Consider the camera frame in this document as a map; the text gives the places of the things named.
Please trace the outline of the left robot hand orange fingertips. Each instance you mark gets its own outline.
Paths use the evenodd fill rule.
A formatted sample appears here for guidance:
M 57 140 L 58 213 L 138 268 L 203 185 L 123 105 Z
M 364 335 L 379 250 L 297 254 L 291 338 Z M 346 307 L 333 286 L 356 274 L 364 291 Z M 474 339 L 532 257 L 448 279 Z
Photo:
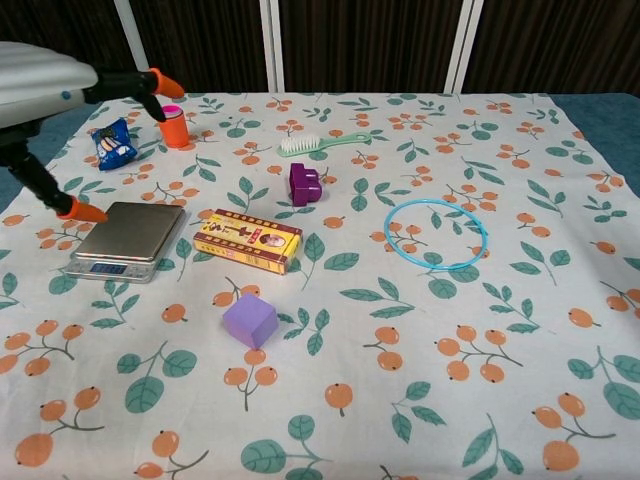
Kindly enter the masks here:
M 1 166 L 61 219 L 104 223 L 99 208 L 58 188 L 30 153 L 28 139 L 41 123 L 83 104 L 131 97 L 158 122 L 166 120 L 157 97 L 180 98 L 184 89 L 157 69 L 106 72 L 53 50 L 1 43 Z

